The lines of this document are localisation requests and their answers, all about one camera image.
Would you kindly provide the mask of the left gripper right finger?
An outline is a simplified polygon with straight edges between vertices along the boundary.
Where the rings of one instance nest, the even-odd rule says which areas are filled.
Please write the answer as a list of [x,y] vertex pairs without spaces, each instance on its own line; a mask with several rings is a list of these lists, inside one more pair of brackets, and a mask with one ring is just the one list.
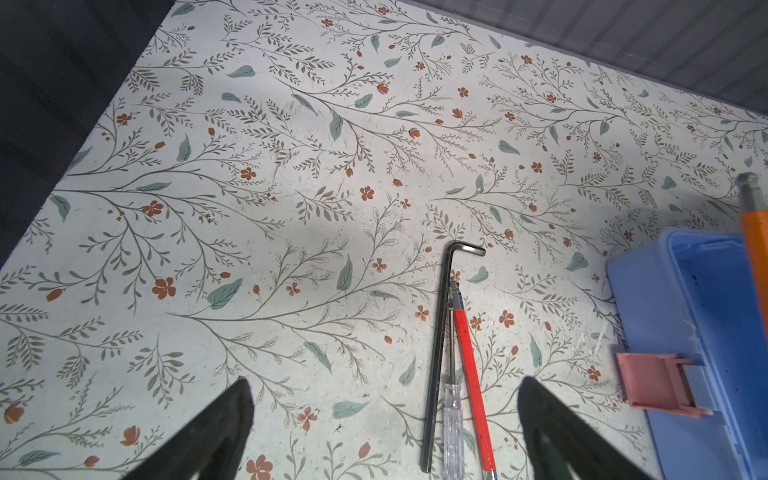
[[536,479],[647,479],[541,383],[520,384],[518,413]]

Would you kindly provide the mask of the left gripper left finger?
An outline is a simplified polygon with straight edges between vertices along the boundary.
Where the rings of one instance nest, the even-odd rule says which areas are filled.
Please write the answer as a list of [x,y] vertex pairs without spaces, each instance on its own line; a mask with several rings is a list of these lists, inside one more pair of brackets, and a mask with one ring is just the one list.
[[233,479],[254,418],[251,387],[238,379],[128,479]]

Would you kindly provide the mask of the red handled tool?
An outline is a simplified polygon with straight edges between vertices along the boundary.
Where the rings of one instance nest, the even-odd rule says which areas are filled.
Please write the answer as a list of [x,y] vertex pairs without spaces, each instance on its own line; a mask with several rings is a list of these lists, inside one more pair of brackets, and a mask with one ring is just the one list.
[[469,321],[465,311],[459,283],[450,281],[449,288],[452,297],[454,322],[468,387],[469,404],[475,427],[476,442],[483,471],[483,478],[497,480],[498,473],[482,396],[482,387],[474,357]]

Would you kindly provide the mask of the clear handled screwdriver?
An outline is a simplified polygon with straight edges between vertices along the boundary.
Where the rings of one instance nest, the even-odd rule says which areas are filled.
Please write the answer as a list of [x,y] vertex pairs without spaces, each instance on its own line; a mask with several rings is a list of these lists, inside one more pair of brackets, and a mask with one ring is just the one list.
[[461,386],[457,379],[454,308],[449,304],[447,311],[447,352],[449,372],[444,389],[443,411],[443,473],[447,480],[464,478],[464,445],[463,445],[463,410],[461,401]]

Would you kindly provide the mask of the white blue tool box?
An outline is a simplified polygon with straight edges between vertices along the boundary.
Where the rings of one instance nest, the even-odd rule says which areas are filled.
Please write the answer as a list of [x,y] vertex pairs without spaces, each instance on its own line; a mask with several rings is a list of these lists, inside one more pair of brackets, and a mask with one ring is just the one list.
[[765,478],[767,336],[742,236],[670,228],[607,274],[663,476]]

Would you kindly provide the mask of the large black hex key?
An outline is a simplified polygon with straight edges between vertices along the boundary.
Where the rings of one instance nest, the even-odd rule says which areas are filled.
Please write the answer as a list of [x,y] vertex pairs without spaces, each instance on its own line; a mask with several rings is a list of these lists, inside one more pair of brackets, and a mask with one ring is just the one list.
[[443,251],[440,263],[440,274],[437,280],[436,292],[438,295],[435,310],[434,337],[432,342],[431,363],[429,369],[429,381],[427,384],[427,399],[422,436],[422,447],[419,466],[423,473],[429,474],[432,470],[432,450],[435,445],[436,422],[439,405],[440,380],[443,364],[444,339],[446,330],[446,318],[448,302],[450,298],[449,284],[453,257],[457,252],[465,252],[470,255],[483,257],[486,255],[484,247],[465,241],[454,240],[449,242]]

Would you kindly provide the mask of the orange handled tool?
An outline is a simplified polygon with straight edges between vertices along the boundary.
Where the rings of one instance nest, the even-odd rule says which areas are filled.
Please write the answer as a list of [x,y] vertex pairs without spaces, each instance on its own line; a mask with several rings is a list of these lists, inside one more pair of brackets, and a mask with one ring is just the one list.
[[744,172],[736,177],[741,205],[740,222],[750,261],[764,331],[767,331],[767,201],[758,175]]

